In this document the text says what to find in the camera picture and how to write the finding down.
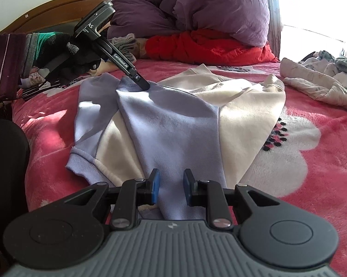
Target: black pants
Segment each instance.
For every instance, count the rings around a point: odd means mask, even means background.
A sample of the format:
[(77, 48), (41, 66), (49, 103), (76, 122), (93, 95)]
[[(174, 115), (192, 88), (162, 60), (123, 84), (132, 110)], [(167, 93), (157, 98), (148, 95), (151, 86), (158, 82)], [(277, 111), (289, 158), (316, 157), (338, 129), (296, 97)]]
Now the black pants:
[(11, 121), (0, 120), (0, 251), (5, 227), (28, 211), (24, 179), (29, 154), (21, 128)]

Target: maroon cloth with white stripe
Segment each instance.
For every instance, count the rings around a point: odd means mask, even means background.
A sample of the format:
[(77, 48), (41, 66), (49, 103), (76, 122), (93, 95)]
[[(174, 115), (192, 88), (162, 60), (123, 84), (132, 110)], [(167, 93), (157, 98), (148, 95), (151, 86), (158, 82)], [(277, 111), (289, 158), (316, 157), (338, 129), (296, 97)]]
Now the maroon cloth with white stripe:
[(26, 34), (0, 34), (0, 100), (16, 98)]

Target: curtain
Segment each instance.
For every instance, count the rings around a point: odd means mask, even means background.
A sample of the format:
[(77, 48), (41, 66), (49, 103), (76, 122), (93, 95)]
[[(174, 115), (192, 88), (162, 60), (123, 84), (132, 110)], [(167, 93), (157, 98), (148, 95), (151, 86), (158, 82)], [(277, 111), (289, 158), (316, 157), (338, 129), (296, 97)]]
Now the curtain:
[(281, 43), (281, 17), (279, 0), (267, 0), (270, 13), (269, 26), (268, 26), (268, 42), (272, 52), (276, 57), (280, 56), (280, 43)]

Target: metal screw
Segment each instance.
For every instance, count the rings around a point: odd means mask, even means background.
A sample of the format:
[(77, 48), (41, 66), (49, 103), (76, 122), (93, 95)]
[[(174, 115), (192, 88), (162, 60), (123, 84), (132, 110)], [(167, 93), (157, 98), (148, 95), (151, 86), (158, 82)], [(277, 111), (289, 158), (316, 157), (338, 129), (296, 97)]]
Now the metal screw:
[(120, 218), (113, 220), (112, 225), (116, 228), (126, 228), (130, 226), (130, 221), (128, 219)]
[(213, 220), (213, 224), (217, 228), (228, 228), (231, 226), (231, 222), (228, 219), (216, 219)]

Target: black circular joint cover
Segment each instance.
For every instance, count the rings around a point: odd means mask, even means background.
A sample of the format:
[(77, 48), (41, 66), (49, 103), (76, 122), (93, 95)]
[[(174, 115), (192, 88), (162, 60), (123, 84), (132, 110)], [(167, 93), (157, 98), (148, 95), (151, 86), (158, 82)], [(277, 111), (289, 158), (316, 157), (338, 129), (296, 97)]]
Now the black circular joint cover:
[(82, 207), (68, 204), (45, 206), (20, 216), (3, 235), (4, 247), (17, 262), (40, 270), (81, 263), (103, 239), (101, 223)]
[(242, 224), (239, 239), (244, 248), (265, 263), (288, 269), (330, 262), (338, 245), (335, 228), (291, 205), (277, 208), (258, 208)]

